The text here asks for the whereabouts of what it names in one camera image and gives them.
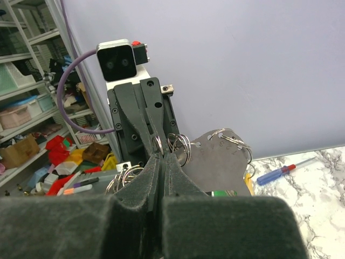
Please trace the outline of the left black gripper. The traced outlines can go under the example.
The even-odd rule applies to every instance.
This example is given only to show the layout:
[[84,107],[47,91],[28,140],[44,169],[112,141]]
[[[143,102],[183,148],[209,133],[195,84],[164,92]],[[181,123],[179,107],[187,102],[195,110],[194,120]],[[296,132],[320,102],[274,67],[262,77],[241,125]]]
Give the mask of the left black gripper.
[[108,91],[121,161],[144,166],[153,150],[166,154],[168,134],[179,133],[170,100],[173,92],[161,89],[156,77],[116,85]]

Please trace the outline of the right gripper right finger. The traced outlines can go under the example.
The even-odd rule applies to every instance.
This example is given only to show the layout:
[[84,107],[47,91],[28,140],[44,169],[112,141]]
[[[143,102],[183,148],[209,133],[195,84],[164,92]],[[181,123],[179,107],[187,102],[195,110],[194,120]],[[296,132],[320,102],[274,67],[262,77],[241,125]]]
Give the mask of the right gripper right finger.
[[211,193],[164,196],[162,252],[165,258],[307,258],[286,202]]

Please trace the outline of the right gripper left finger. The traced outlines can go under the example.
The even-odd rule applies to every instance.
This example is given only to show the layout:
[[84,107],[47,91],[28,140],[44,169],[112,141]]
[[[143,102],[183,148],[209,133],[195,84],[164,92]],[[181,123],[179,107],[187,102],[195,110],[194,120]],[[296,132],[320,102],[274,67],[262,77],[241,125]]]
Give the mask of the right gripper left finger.
[[115,194],[1,198],[1,258],[161,258],[161,166]]

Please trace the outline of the green tagged key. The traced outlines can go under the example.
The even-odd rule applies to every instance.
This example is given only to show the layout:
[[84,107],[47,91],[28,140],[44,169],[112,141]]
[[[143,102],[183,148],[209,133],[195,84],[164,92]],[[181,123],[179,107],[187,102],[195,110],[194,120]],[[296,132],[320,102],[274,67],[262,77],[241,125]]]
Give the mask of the green tagged key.
[[237,192],[234,190],[216,190],[211,192],[212,197],[219,196],[238,196]]

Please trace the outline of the yellow tagged key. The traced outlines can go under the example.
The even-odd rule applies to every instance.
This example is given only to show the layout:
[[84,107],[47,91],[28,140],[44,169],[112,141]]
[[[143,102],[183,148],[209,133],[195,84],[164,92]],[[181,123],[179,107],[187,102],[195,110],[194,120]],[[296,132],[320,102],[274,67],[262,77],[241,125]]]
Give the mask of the yellow tagged key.
[[253,182],[251,180],[251,174],[250,173],[244,174],[244,182],[245,182],[250,194],[253,196],[254,195],[254,189],[253,189]]

